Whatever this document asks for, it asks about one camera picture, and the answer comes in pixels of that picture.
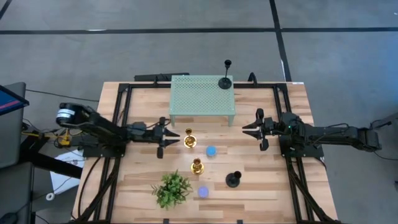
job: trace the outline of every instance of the monitor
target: monitor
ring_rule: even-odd
[[[0,85],[0,115],[29,105],[29,101]]]

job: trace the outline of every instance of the black floor line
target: black floor line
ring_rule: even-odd
[[[8,6],[10,6],[11,2],[12,0],[7,0],[6,3],[4,3],[4,5],[2,6],[0,11],[0,19],[3,17],[4,13],[6,13]]]
[[[94,30],[0,30],[0,35],[59,35],[59,34],[194,34],[194,33],[254,33],[275,32],[274,28],[173,28],[173,29],[94,29]]]
[[[397,32],[398,27],[281,28],[281,32]]]
[[[280,59],[282,60],[282,67],[283,67],[285,81],[291,82],[292,76],[290,75],[289,63],[287,62],[284,38],[280,31],[281,28],[280,28],[280,24],[279,24],[279,17],[278,17],[278,12],[276,9],[275,0],[269,0],[269,4],[271,6],[272,18],[274,20],[276,40],[278,41],[279,55],[280,55]]]

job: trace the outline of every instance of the black base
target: black base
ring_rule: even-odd
[[[120,158],[124,157],[124,153],[126,152],[126,145],[104,146],[98,143],[96,137],[89,134],[74,136],[71,145],[84,149],[83,157]]]
[[[225,182],[228,187],[232,188],[237,187],[241,183],[239,179],[235,178],[233,173],[230,173],[225,177]]]
[[[223,90],[227,90],[227,89],[231,88],[232,81],[226,77],[220,78],[220,80],[218,81],[218,86],[220,88],[222,88]]]
[[[280,144],[280,153],[284,157],[314,157],[314,158],[323,157],[322,146],[319,147],[305,146],[301,150],[291,150],[290,141],[287,136],[279,136],[279,144]]]

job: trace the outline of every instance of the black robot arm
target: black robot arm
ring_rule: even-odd
[[[272,118],[264,118],[262,109],[256,111],[256,121],[243,129],[257,129],[243,133],[262,140],[260,150],[268,148],[267,135],[284,136],[286,144],[295,150],[306,146],[318,147],[321,144],[347,145],[356,149],[374,152],[381,149],[377,133],[368,128],[355,128],[348,124],[337,124],[327,127],[313,127],[305,124],[296,114],[282,113],[281,121],[274,122]]]
[[[165,126],[166,119],[147,127],[144,122],[135,122],[127,126],[118,125],[103,118],[93,108],[75,103],[61,103],[57,114],[57,124],[64,128],[79,129],[97,138],[98,143],[105,146],[120,146],[133,142],[157,143],[157,157],[163,158],[163,149],[178,139],[164,139],[164,136],[179,137]]]

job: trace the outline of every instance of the gray floor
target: gray floor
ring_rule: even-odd
[[[398,26],[397,1],[276,3],[282,27]],[[272,26],[266,0],[13,0],[0,20],[0,30]],[[305,82],[316,125],[368,126],[398,112],[398,32],[291,33],[283,38],[292,79]],[[227,58],[235,80],[247,79],[250,72],[261,81],[284,80],[274,33],[0,35],[0,84],[23,81],[33,90],[98,99],[105,81],[160,72],[221,74]],[[38,128],[56,127],[58,104],[73,101],[37,93],[26,97],[25,118]],[[397,133],[393,126],[380,131],[380,155],[398,158]],[[339,219],[395,223],[398,161],[350,147],[324,149]],[[44,153],[63,152],[49,145]],[[36,194],[51,189],[48,172],[37,170],[35,176],[40,179]],[[51,204],[38,201],[35,210],[50,223],[67,222],[75,194],[72,189]]]

